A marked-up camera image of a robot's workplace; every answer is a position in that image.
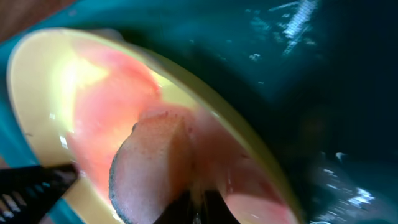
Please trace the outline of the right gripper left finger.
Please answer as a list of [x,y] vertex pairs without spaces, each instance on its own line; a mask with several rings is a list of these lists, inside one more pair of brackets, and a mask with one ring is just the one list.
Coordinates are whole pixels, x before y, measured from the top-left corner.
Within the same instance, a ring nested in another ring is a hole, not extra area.
[[191,195],[189,191],[185,191],[166,207],[154,224],[192,224],[193,217]]

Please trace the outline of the yellow-green plate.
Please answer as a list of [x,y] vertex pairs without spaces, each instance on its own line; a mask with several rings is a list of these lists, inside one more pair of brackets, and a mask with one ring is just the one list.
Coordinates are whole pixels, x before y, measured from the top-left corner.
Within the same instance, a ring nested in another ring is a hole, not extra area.
[[73,163],[81,174],[67,195],[88,223],[124,223],[109,199],[115,154],[142,116],[191,118],[193,223],[218,191],[239,223],[302,223],[279,163],[250,124],[191,72],[111,30],[52,28],[23,37],[7,65],[18,125],[45,166]]

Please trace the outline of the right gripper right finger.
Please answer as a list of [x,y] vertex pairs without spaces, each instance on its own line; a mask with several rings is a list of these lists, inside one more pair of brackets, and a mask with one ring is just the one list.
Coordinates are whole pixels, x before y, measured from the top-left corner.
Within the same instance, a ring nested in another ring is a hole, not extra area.
[[204,192],[203,222],[205,224],[239,224],[221,194],[214,190]]

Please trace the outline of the pink sponge with dark scourer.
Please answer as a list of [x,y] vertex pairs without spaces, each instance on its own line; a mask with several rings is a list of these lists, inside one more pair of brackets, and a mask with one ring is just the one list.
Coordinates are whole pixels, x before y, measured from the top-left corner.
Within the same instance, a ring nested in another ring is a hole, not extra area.
[[124,223],[154,223],[192,185],[190,122],[165,111],[133,126],[109,170],[109,199]]

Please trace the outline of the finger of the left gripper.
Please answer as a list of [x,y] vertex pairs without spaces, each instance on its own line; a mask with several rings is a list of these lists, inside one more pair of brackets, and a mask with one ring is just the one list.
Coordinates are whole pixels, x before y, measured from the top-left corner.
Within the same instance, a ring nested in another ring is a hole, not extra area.
[[77,180],[73,164],[1,169],[1,223],[39,223]]

